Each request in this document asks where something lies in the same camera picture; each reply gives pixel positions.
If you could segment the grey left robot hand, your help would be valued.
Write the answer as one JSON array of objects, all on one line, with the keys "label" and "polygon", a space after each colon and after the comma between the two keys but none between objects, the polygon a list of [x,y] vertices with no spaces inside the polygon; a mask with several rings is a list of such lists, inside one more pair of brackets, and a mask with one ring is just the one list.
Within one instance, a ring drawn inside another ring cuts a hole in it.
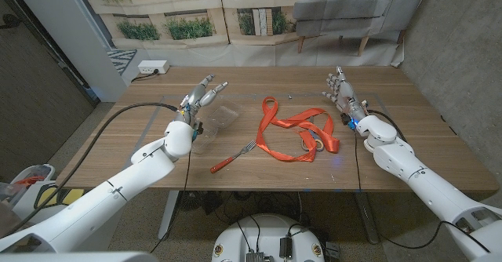
[{"label": "grey left robot hand", "polygon": [[217,94],[223,91],[228,85],[228,82],[223,82],[214,89],[208,90],[207,85],[213,78],[214,75],[206,76],[182,99],[175,121],[182,121],[191,126],[194,125],[195,116],[199,109],[209,106],[216,99]]}]

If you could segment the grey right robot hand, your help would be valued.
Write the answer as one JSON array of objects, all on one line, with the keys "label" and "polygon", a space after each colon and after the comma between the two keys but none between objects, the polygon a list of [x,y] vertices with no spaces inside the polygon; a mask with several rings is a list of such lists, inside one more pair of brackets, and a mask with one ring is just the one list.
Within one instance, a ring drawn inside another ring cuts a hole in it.
[{"label": "grey right robot hand", "polygon": [[357,125],[367,116],[362,102],[357,98],[351,84],[346,80],[342,67],[336,67],[336,74],[329,73],[326,79],[330,92],[322,94],[335,103],[336,108],[351,118],[351,121]]}]

